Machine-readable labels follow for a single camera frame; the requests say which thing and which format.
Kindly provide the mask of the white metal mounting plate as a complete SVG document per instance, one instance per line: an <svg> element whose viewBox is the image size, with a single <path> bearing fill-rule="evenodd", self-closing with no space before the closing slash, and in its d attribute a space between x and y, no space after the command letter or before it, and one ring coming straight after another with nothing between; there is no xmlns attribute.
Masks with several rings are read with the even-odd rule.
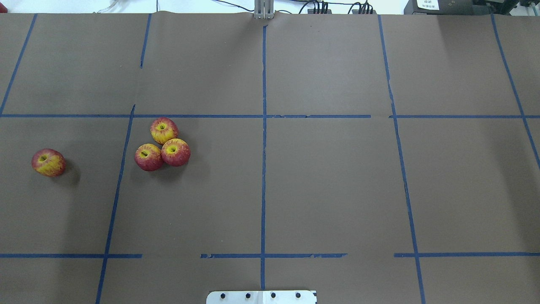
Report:
<svg viewBox="0 0 540 304"><path fill-rule="evenodd" d="M316 291L311 290L244 290L214 291L207 304L316 304Z"/></svg>

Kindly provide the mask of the red clustered apple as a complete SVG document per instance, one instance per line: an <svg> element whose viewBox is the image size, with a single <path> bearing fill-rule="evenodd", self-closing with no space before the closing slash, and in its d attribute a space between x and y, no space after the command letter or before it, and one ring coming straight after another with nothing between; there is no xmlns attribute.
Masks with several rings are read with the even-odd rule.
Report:
<svg viewBox="0 0 540 304"><path fill-rule="evenodd" d="M143 144L135 152L135 163L147 172L157 171L164 165L161 148L154 144Z"/></svg>
<svg viewBox="0 0 540 304"><path fill-rule="evenodd" d="M182 139L173 138L166 141L161 148L161 157L172 167L181 167L189 161L191 150Z"/></svg>

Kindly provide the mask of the black power strip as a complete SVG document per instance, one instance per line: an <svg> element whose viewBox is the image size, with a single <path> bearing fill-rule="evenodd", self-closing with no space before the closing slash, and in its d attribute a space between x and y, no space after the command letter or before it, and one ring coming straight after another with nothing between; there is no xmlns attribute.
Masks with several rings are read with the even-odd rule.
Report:
<svg viewBox="0 0 540 304"><path fill-rule="evenodd" d="M356 2L352 4L349 8L348 14L352 15L373 15L376 14L376 11L374 10L373 6L370 4L368 0L365 0L364 2Z"/></svg>
<svg viewBox="0 0 540 304"><path fill-rule="evenodd" d="M329 3L324 1L312 1L313 8L308 8L307 13L309 15L329 15L332 11L329 8Z"/></svg>

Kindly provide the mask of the lone red yellow apple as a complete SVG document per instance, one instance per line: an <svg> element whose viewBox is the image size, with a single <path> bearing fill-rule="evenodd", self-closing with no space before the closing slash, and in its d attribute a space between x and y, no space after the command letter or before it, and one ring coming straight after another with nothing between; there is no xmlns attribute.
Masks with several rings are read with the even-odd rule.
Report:
<svg viewBox="0 0 540 304"><path fill-rule="evenodd" d="M64 156L60 152L49 148L35 152L31 165L36 172L47 177L60 176L66 169Z"/></svg>

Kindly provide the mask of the dark grey equipment box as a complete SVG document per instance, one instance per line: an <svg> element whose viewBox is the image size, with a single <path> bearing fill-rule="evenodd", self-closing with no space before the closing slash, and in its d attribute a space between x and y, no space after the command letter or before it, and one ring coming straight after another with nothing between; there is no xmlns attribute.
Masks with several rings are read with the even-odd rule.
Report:
<svg viewBox="0 0 540 304"><path fill-rule="evenodd" d="M490 15L494 7L484 0L409 0L404 15Z"/></svg>

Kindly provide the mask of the black power strip left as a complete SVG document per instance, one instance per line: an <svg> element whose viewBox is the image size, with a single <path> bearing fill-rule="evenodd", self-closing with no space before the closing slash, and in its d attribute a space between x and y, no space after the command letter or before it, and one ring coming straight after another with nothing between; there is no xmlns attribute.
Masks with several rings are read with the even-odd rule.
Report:
<svg viewBox="0 0 540 304"><path fill-rule="evenodd" d="M329 8L329 3L324 1L312 1L313 8L308 8L307 13L309 15L329 15L332 11Z"/></svg>

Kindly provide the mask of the top red yellow apple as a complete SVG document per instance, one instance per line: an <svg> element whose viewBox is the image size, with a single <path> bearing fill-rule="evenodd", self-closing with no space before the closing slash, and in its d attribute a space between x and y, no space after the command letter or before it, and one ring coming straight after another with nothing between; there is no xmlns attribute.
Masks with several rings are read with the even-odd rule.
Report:
<svg viewBox="0 0 540 304"><path fill-rule="evenodd" d="M179 131L176 123L167 117L158 117L150 125L150 133L157 144L163 145L167 141L177 138Z"/></svg>

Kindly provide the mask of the black power strip right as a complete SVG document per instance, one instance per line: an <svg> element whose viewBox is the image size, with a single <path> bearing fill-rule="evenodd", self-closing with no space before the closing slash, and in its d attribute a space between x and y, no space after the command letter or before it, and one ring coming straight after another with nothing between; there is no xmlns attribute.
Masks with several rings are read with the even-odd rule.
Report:
<svg viewBox="0 0 540 304"><path fill-rule="evenodd" d="M370 4L368 0L365 0L364 2L356 2L352 4L349 8L348 14L352 15L373 15L376 14L376 11L374 10L373 6Z"/></svg>

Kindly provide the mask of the right red clustered apple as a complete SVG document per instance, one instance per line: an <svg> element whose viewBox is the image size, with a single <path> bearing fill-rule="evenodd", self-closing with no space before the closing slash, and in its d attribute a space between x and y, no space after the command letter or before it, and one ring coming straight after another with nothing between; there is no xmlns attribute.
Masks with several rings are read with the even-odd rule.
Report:
<svg viewBox="0 0 540 304"><path fill-rule="evenodd" d="M161 148L161 157L172 167L181 167L189 161L191 150L182 139L173 138L166 141Z"/></svg>

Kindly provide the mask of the left red clustered apple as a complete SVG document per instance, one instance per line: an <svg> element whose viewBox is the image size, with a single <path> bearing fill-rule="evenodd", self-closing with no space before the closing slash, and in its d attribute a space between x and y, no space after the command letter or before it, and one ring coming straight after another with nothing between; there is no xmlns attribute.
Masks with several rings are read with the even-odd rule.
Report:
<svg viewBox="0 0 540 304"><path fill-rule="evenodd" d="M147 172L157 171L164 165L161 148L154 144L143 144L135 152L135 163Z"/></svg>

